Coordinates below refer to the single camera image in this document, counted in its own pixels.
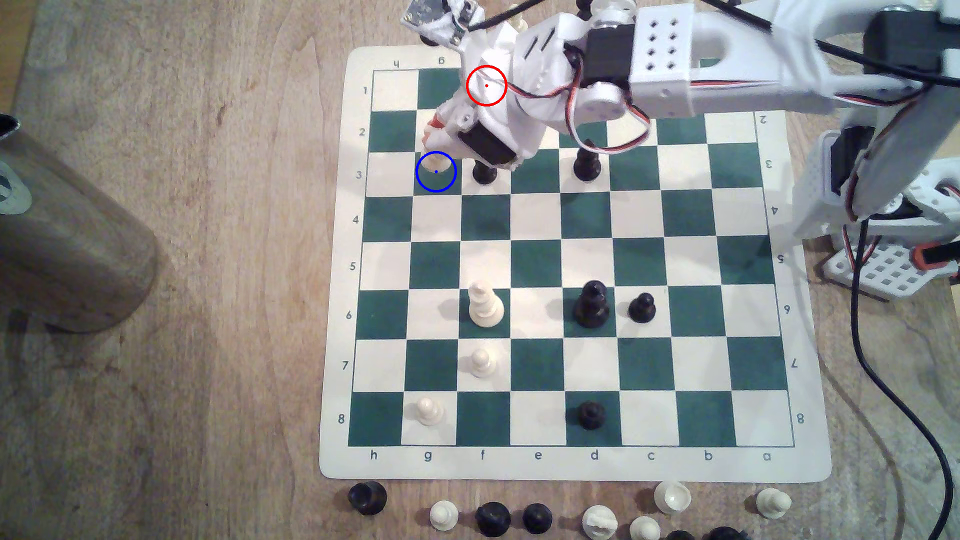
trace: white square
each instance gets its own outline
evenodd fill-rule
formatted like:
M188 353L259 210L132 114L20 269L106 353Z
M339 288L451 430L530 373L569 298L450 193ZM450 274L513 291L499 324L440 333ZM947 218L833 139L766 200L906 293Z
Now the white square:
M413 242L460 241L460 203L460 195L414 197L410 240Z
M460 242L460 288L484 281L495 289L507 289L510 279L510 240Z
M591 280L613 284L612 238L567 238L560 241L564 287L582 287Z
M737 446L793 446L786 390L734 390L731 397Z
M410 242L367 242L359 263L360 290L410 288Z
M707 143L756 142L756 124L752 112L715 112L704 115Z
M616 120L607 122L607 144L617 146L625 144L643 135L646 127L642 122L626 113ZM640 146L657 146L657 120L650 120L650 135Z
M615 337L564 338L564 390L620 389L620 362Z
M353 360L354 392L403 391L406 339L358 339Z
M630 318L630 302L640 293L654 295L657 314L649 323L635 323ZM618 286L613 292L616 300L616 336L617 337L670 337L670 295L666 286Z
M663 236L663 204L659 191L611 191L610 217L614 238Z
M717 236L767 234L767 212L762 187L713 190L713 221Z
M511 239L557 240L560 236L560 193L511 195Z
M716 236L667 236L663 239L669 285L720 284Z
M729 391L727 338L673 337L673 384L677 391Z
M373 110L414 110L420 89L420 74L412 71L373 73Z
M496 362L493 374L483 379L470 372L470 357L477 349L487 351ZM457 343L458 392L509 392L510 380L510 339L461 339Z
M444 408L444 418L440 424L425 426L417 420L417 401L420 398L430 398ZM400 444L427 446L457 444L457 393L404 392Z
M600 154L600 175L592 182L584 182L573 174L573 162L577 159L578 148L561 148L560 191L561 193L597 193L610 191L610 156Z
M620 433L624 445L680 446L676 392L620 392Z
M417 161L413 152L370 152L367 158L368 197L410 197L414 194L417 181L413 178L413 166Z
M711 189L710 154L706 144L657 147L660 189Z
M564 290L559 287L511 289L510 336L564 337Z
M564 392L511 392L510 444L565 446L565 411Z
M728 336L780 335L777 289L773 285L723 285L720 292Z
M407 294L407 339L456 339L460 335L460 289L410 289Z

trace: white chess piece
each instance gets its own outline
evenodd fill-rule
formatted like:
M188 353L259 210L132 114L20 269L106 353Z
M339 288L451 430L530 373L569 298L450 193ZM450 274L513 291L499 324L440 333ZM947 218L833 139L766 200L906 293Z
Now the white chess piece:
M470 355L470 372L478 379L485 379L496 371L496 360L486 349L477 349Z
M771 520L783 517L793 501L790 496L775 487L768 487L756 494L756 510Z
M591 506L584 512L584 533L590 540L608 540L616 532L617 522L613 510L602 504Z
M430 398L417 400L417 420L425 426L436 426L444 418L444 408Z
M470 297L470 319L478 327L491 328L503 320L503 301L487 282L475 282L467 291Z
M654 503L668 516L679 514L690 506L690 490L677 481L662 481L654 490Z
M437 501L430 508L430 525L436 530L451 530L459 518L460 511L450 501Z
M630 524L630 540L660 540L660 524L650 516L640 516Z

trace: wood grain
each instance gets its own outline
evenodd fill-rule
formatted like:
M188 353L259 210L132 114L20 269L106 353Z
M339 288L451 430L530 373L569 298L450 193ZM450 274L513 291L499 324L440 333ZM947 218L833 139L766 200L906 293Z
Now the wood grain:
M14 111L33 134L155 233L145 305L95 335L7 317L0 362L0 537L428 538L450 499L548 504L546 538L583 538L588 506L621 523L652 483L388 481L386 510L346 504L317 466L330 237L350 50L412 44L400 0L48 0ZM504 1L491 1L498 12ZM550 1L536 22L572 10ZM796 169L831 118L791 115ZM826 257L813 242L811 265ZM749 513L753 484L691 484L665 530L719 525L755 539L926 538L942 481L932 452L862 375L849 294L810 273L833 475L786 486L795 508ZM960 449L956 320L944 282L862 303L867 355ZM960 535L955 520L948 528ZM505 538L529 537L513 528ZM626 525L619 531L626 538Z

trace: black chess piece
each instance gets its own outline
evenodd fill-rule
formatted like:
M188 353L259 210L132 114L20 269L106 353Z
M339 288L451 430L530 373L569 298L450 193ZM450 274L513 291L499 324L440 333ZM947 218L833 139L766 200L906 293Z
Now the black chess piece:
M593 141L584 141L587 146L593 146ZM577 151L577 159L573 161L573 174L583 182L593 182L600 176L600 156L590 150L581 148Z
M646 324L654 320L657 315L657 306L654 304L654 295L649 292L641 293L630 302L627 314L635 323Z
M577 407L577 422L584 430L599 430L607 421L607 410L596 402L583 402Z
M510 510L501 503L484 503L475 517L480 533L488 538L503 536L510 529Z
M473 165L473 179L480 185L492 184L496 180L496 169L477 161Z
M545 504L533 503L523 510L523 528L530 534L544 534L553 525L553 512Z
M599 328L610 318L607 287L597 280L587 282L573 305L573 318L584 328Z
M379 514L387 505L387 490L378 481L360 482L347 493L350 506L365 516Z

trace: chessboard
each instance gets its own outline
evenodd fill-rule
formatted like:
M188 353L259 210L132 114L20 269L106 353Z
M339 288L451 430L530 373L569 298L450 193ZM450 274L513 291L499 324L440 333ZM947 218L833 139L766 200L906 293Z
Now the chessboard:
M653 122L590 183L547 130L516 171L420 169L459 58L371 47L348 61L341 120L320 467L348 479L809 482L830 472L804 252L790 233L782 111ZM600 146L632 118L580 128ZM468 286L506 308L468 316ZM580 327L581 288L610 319ZM653 294L657 315L627 307ZM477 378L484 348L496 372ZM440 404L440 424L416 403ZM602 404L598 430L573 410Z

